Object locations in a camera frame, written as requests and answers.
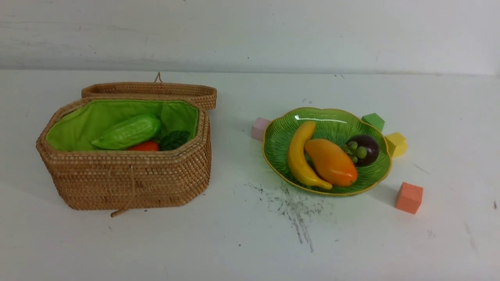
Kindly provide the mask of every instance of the yellow banana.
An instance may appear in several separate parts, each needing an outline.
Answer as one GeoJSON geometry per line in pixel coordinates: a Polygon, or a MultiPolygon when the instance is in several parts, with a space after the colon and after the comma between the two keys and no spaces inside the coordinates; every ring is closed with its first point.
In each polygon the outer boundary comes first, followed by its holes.
{"type": "Polygon", "coordinates": [[[291,138],[288,147],[287,163],[291,174],[303,185],[320,187],[326,190],[332,189],[332,184],[322,180],[311,168],[304,156],[304,145],[309,141],[316,130],[316,122],[306,121],[302,123],[291,138]]]}

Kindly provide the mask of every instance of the orange block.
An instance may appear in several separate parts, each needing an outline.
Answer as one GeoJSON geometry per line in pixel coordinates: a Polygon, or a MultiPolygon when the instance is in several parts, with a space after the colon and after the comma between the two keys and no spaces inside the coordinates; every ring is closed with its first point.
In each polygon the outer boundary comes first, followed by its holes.
{"type": "Polygon", "coordinates": [[[422,187],[403,182],[397,193],[396,209],[415,215],[422,203],[423,195],[422,187]]]}

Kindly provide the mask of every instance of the green plate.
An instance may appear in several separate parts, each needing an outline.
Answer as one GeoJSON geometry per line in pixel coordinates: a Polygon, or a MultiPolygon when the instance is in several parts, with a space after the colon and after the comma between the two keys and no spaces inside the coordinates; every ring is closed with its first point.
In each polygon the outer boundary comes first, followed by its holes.
{"type": "Polygon", "coordinates": [[[370,190],[387,177],[392,166],[387,141],[382,133],[355,115],[340,109],[300,107],[273,120],[265,129],[262,153],[269,166],[289,184],[315,194],[337,197],[353,196],[370,190]],[[339,146],[358,134],[372,136],[379,145],[378,158],[371,165],[357,167],[357,181],[349,187],[334,186],[325,190],[303,185],[290,172],[287,153],[295,131],[308,120],[316,121],[313,139],[327,139],[339,146]]]}

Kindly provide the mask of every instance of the white wall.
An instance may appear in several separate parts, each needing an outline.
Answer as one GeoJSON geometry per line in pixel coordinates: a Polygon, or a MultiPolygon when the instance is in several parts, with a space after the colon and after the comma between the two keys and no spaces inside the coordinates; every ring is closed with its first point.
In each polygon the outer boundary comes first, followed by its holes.
{"type": "Polygon", "coordinates": [[[1,0],[0,68],[497,75],[499,0],[1,0]]]}

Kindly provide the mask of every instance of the pink block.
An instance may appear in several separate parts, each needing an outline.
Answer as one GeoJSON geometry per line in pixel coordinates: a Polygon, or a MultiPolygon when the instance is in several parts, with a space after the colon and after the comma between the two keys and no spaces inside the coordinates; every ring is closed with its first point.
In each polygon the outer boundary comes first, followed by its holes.
{"type": "Polygon", "coordinates": [[[251,137],[252,139],[256,139],[257,141],[261,141],[264,139],[264,131],[267,126],[271,123],[271,121],[264,118],[257,118],[251,127],[251,137]]]}

